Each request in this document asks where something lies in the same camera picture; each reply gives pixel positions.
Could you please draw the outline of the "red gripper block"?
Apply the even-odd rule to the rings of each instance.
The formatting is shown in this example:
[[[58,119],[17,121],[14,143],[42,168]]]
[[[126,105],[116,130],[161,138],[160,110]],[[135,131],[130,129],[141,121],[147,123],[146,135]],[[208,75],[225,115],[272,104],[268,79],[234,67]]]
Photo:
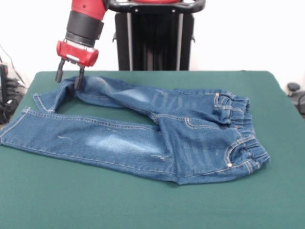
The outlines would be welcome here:
[[[70,61],[81,66],[79,75],[76,77],[74,83],[74,89],[78,90],[84,77],[85,67],[92,67],[95,65],[99,56],[99,51],[95,48],[85,48],[82,45],[65,41],[58,41],[56,51],[57,55],[63,59],[61,59],[58,65],[55,81],[58,83],[62,81],[63,66],[65,61]]]

